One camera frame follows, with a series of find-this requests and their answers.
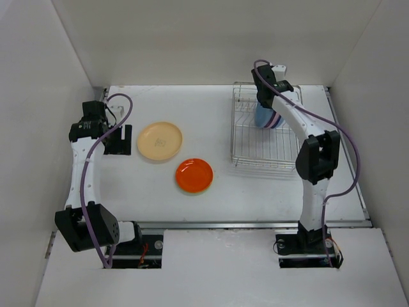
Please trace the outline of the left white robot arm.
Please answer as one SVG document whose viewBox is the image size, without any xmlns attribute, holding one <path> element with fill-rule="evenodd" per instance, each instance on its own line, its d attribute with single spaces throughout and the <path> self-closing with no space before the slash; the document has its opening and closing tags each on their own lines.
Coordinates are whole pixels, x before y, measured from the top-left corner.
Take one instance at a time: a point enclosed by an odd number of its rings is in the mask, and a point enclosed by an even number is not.
<svg viewBox="0 0 409 307">
<path fill-rule="evenodd" d="M 118 221 L 101 203 L 100 173 L 104 155 L 130 155 L 132 126 L 112 128 L 123 116 L 122 107 L 108 108 L 97 100 L 84 102 L 83 116 L 72 124 L 69 141 L 73 152 L 70 192 L 55 224 L 74 252 L 93 249 L 89 230 L 101 247 L 119 244 L 126 252 L 141 250 L 143 238 L 135 221 Z"/>
</svg>

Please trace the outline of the light blue plate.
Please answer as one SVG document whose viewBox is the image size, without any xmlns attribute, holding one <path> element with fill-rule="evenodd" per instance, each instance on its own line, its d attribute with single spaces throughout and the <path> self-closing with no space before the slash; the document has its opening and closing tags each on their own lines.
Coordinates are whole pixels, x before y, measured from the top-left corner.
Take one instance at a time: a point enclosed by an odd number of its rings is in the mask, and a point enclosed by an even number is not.
<svg viewBox="0 0 409 307">
<path fill-rule="evenodd" d="M 273 109 L 264 108 L 259 102 L 256 104 L 254 123 L 258 128 L 265 128 L 275 116 Z"/>
</svg>

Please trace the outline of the green plate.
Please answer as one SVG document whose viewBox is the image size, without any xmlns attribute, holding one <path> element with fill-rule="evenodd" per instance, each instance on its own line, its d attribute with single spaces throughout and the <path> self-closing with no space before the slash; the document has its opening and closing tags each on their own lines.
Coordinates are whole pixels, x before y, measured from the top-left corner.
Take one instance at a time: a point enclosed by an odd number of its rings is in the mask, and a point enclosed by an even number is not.
<svg viewBox="0 0 409 307">
<path fill-rule="evenodd" d="M 182 187 L 179 187 L 178 189 L 183 194 L 193 196 L 193 195 L 200 195 L 202 193 L 205 193 L 205 192 L 207 192 L 207 190 L 209 190 L 209 188 L 210 188 L 210 186 L 207 186 L 204 189 L 183 189 Z"/>
</svg>

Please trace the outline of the pink plate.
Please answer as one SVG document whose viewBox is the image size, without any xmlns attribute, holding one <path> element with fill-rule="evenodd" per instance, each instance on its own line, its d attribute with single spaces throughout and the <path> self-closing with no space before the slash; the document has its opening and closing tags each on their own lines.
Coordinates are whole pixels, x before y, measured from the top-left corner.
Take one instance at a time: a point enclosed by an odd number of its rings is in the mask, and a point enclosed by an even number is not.
<svg viewBox="0 0 409 307">
<path fill-rule="evenodd" d="M 275 113 L 274 117 L 271 118 L 270 123 L 266 126 L 267 128 L 272 128 L 273 126 L 276 125 L 276 123 L 279 121 L 279 113 Z"/>
</svg>

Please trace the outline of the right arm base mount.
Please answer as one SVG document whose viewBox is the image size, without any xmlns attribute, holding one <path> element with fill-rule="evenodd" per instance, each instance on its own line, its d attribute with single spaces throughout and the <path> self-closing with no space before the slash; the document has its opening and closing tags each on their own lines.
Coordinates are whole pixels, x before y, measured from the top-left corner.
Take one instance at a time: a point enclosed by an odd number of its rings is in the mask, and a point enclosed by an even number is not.
<svg viewBox="0 0 409 307">
<path fill-rule="evenodd" d="M 295 233 L 275 235 L 274 251 L 278 254 L 281 269 L 335 268 L 340 269 L 344 256 L 333 238 L 302 247 Z"/>
</svg>

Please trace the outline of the beige plate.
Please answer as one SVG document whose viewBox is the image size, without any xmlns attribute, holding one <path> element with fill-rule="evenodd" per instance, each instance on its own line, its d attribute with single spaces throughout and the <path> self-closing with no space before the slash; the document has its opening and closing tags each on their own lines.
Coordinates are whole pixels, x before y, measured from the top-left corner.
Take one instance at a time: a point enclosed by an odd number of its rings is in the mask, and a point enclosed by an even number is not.
<svg viewBox="0 0 409 307">
<path fill-rule="evenodd" d="M 169 122 L 155 122 L 146 126 L 138 135 L 139 153 L 153 161 L 164 161 L 174 157 L 183 144 L 181 130 Z"/>
</svg>

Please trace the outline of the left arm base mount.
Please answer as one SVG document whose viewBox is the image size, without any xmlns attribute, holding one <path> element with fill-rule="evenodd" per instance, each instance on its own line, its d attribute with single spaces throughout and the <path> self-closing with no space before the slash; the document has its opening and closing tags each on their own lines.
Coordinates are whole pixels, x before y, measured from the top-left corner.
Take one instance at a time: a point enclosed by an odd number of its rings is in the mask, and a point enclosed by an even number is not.
<svg viewBox="0 0 409 307">
<path fill-rule="evenodd" d="M 163 248 L 163 233 L 147 232 L 135 237 L 130 232 L 121 234 L 112 256 L 112 268 L 160 269 Z"/>
</svg>

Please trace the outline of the orange plate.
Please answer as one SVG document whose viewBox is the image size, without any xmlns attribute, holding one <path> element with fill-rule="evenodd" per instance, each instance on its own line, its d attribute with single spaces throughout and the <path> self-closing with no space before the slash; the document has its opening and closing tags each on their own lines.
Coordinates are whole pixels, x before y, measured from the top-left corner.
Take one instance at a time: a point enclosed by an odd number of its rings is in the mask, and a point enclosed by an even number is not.
<svg viewBox="0 0 409 307">
<path fill-rule="evenodd" d="M 177 167 L 175 180 L 183 189 L 204 189 L 213 182 L 213 170 L 202 159 L 187 159 Z"/>
</svg>

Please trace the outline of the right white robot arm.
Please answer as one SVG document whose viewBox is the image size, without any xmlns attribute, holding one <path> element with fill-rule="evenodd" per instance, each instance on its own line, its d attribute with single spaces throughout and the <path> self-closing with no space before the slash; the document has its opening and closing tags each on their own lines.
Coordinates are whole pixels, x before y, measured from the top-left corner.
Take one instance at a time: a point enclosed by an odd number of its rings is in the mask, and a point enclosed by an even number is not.
<svg viewBox="0 0 409 307">
<path fill-rule="evenodd" d="M 282 255 L 322 254 L 326 247 L 325 198 L 334 170 L 338 167 L 341 137 L 335 130 L 324 129 L 317 115 L 304 109 L 292 85 L 276 79 L 267 61 L 254 65 L 252 76 L 257 100 L 274 110 L 295 133 L 300 151 L 295 168 L 303 183 L 303 207 L 296 234 L 277 236 Z"/>
</svg>

